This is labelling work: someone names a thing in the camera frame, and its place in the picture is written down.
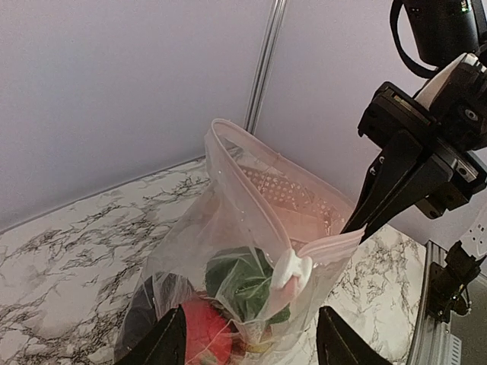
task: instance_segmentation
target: screw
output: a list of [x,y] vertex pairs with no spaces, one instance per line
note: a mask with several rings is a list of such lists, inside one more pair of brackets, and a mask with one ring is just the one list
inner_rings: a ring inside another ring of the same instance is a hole
[[477,122],[479,120],[479,117],[475,114],[475,112],[470,109],[465,109],[465,115],[468,119],[474,122]]

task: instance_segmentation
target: black mount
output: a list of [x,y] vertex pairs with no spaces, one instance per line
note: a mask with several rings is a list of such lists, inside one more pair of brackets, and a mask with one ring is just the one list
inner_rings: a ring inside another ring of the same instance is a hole
[[485,257],[476,260],[474,256],[468,256],[462,249],[462,243],[458,241],[447,254],[446,267],[436,262],[431,264],[427,302],[430,316],[449,323],[452,310],[460,316],[469,312],[470,303],[463,298],[462,293],[479,275],[480,265]]

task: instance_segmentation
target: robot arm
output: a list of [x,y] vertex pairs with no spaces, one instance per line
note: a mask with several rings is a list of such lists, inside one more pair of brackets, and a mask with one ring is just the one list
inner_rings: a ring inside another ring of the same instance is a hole
[[[437,69],[418,65],[402,49],[397,20],[403,5],[421,59]],[[482,62],[487,60],[487,21],[482,1],[393,0],[390,23],[406,66],[431,80],[415,98],[385,82],[358,125],[360,136],[382,148],[343,229],[366,226],[363,240],[412,205],[436,219],[487,187],[487,167],[473,152],[487,147],[487,68]],[[436,320],[449,322],[451,310],[461,315],[469,311],[462,293],[479,275],[487,253],[481,246],[484,239],[487,243],[483,221],[487,223],[487,209],[450,249],[446,267],[431,267],[428,312]],[[467,242],[471,252],[462,248]]]

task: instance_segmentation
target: red object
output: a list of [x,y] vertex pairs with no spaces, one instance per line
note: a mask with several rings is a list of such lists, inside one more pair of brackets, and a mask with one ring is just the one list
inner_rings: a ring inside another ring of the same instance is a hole
[[198,297],[181,306],[186,316],[186,361],[194,358],[188,364],[225,365],[232,347],[228,321]]

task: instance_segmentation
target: black object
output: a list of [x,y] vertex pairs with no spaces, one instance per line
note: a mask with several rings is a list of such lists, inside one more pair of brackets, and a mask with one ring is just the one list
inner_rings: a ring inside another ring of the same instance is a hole
[[331,306],[320,308],[317,350],[320,365],[391,365],[372,350]]
[[[161,326],[161,321],[163,321],[165,317],[158,322],[153,300],[153,282],[157,282],[159,285],[158,293],[164,293],[168,296],[167,301],[174,300],[173,297],[178,295],[176,290],[177,288],[181,289],[182,283],[185,283],[188,288],[194,290],[193,286],[186,278],[173,273],[159,271],[155,275],[149,277],[144,284],[135,291],[134,297],[132,298],[132,305],[129,307],[129,311],[123,322],[123,330],[115,343],[114,359],[116,362],[126,357],[128,354],[131,354],[141,341],[146,342],[146,345],[143,348],[148,348],[147,343],[151,342],[150,340],[147,342],[147,338],[160,333],[161,329],[153,332],[153,328]],[[159,303],[163,300],[164,298],[158,298]]]
[[186,317],[181,306],[171,309],[122,360],[115,365],[184,365]]
[[480,274],[480,265],[485,260],[468,256],[458,241],[445,258],[446,267],[436,262],[431,264],[428,293],[428,313],[436,320],[449,323],[450,314],[465,316],[469,303],[462,297],[467,285]]
[[475,141],[475,145],[487,141],[484,135],[473,132],[487,127],[480,114],[487,115],[487,110],[476,109],[479,123],[465,131],[465,135],[476,137],[449,143],[455,142],[449,125],[453,130],[459,125],[459,117],[455,119],[454,113],[465,113],[469,108],[462,109],[463,101],[485,97],[471,95],[476,87],[485,90],[487,82],[478,65],[470,68],[482,77],[463,79],[460,84],[464,87],[458,87],[460,77],[452,73],[452,82],[448,79],[431,106],[439,118],[389,82],[377,90],[358,125],[358,133],[367,135],[383,150],[368,169],[357,206],[343,233],[367,224],[363,242],[414,204],[427,217],[435,219],[447,209],[465,205],[473,194],[487,186],[487,167],[474,153],[454,147],[464,141]]
[[471,0],[402,0],[402,3],[422,61],[443,68],[462,53],[479,48]]
[[418,48],[419,57],[441,70],[465,52],[484,60],[487,20],[482,0],[393,0],[390,29],[404,64],[421,78],[433,78],[438,70],[429,70],[413,61],[401,46],[399,13],[404,5]]

